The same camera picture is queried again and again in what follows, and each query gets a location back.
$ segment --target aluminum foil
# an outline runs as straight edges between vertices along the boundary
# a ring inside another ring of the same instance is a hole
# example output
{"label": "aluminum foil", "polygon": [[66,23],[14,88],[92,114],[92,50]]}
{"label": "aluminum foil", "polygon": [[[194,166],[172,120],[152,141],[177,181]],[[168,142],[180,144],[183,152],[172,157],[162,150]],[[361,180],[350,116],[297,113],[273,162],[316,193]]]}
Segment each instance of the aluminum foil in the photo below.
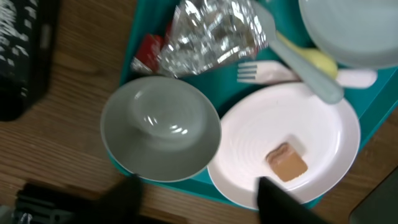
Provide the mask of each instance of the aluminum foil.
{"label": "aluminum foil", "polygon": [[267,47],[251,0],[183,0],[176,8],[159,73],[198,75],[211,68],[255,57]]}

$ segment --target caramel candy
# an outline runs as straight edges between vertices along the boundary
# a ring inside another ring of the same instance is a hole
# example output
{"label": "caramel candy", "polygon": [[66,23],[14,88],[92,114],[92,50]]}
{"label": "caramel candy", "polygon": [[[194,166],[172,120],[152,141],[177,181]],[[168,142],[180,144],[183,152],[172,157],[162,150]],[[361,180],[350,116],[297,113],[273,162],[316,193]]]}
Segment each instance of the caramel candy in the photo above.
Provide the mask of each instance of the caramel candy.
{"label": "caramel candy", "polygon": [[278,177],[288,182],[307,171],[308,166],[289,143],[283,143],[266,156],[266,161]]}

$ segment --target yellow spoon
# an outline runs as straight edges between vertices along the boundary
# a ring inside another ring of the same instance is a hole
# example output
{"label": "yellow spoon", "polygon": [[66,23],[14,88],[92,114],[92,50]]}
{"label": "yellow spoon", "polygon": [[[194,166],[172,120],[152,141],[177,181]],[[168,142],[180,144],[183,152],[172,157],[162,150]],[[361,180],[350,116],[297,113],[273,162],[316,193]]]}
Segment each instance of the yellow spoon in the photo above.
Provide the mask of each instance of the yellow spoon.
{"label": "yellow spoon", "polygon": [[338,74],[337,63],[329,56],[316,48],[302,48],[293,44],[290,40],[284,37],[280,32],[276,33],[277,37],[283,41],[285,45],[294,50],[296,53],[307,59],[310,63],[316,66],[319,70],[325,72],[327,75],[336,79]]}

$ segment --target tray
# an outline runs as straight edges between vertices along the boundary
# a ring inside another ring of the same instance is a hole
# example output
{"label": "tray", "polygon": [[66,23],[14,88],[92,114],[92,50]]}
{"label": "tray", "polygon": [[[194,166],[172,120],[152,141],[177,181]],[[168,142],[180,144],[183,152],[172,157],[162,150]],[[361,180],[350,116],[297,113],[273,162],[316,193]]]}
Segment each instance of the tray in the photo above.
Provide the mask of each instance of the tray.
{"label": "tray", "polygon": [[[126,58],[120,79],[120,85],[134,78],[130,70],[130,63],[145,34],[164,35],[165,28],[172,20],[175,6],[179,0],[138,0],[131,35],[126,51]],[[278,0],[259,1],[275,17],[278,30],[291,41],[301,46],[313,46],[304,28],[299,11],[298,1]],[[265,49],[257,56],[259,60],[278,60],[278,56],[269,49]],[[237,65],[229,65],[206,72],[197,77],[184,78],[186,82],[202,91],[214,104],[222,117],[235,103],[248,94],[263,88],[259,85],[249,85],[236,82]],[[367,143],[384,120],[392,113],[398,104],[398,68],[378,71],[377,82],[366,90],[345,90],[346,99],[353,105],[361,123],[361,147]],[[129,175],[129,172],[118,169]],[[147,181],[187,194],[208,198],[224,203],[230,203],[212,184],[207,170],[195,177],[176,183],[158,183]],[[305,204],[308,208],[315,206],[321,197]]]}

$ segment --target wood surface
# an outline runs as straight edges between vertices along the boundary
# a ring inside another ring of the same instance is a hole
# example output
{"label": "wood surface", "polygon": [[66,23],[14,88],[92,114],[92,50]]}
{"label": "wood surface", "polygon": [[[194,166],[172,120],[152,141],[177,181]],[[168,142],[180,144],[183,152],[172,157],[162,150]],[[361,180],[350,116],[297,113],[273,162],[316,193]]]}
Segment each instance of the wood surface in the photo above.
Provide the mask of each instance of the wood surface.
{"label": "wood surface", "polygon": [[[123,176],[102,145],[101,110],[118,87],[135,0],[64,0],[49,94],[20,120],[0,123],[0,203],[26,182],[96,198]],[[333,223],[398,166],[398,112],[314,209]],[[174,223],[257,223],[250,210],[146,185],[142,212]]]}

